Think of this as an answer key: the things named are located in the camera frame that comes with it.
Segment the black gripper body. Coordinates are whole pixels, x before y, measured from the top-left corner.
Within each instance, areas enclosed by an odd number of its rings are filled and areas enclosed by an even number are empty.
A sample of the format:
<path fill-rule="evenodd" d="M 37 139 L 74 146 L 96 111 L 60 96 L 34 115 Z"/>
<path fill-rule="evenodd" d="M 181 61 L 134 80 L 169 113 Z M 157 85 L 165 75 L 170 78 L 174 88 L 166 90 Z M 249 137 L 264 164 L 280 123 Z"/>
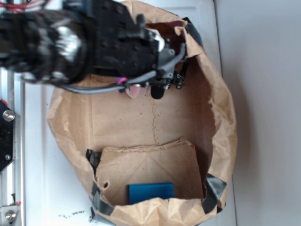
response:
<path fill-rule="evenodd" d="M 141 86 L 151 91 L 165 91 L 172 85 L 181 89 L 185 82 L 188 59 L 186 43 L 183 37 L 170 33 L 160 33 L 155 29 L 148 29 L 154 34 L 158 42 L 158 62 L 154 66 L 156 75 L 141 83 Z"/>

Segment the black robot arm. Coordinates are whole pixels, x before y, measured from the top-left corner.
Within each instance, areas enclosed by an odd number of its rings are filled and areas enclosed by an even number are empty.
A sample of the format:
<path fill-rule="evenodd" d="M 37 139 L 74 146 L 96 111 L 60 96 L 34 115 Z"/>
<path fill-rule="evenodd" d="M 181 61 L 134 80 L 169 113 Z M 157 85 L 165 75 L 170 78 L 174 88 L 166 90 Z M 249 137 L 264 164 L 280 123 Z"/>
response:
<path fill-rule="evenodd" d="M 186 45 L 172 49 L 144 15 L 133 18 L 113 0 L 65 0 L 60 10 L 46 4 L 0 3 L 0 65 L 25 82 L 88 95 L 182 84 L 174 69 Z"/>

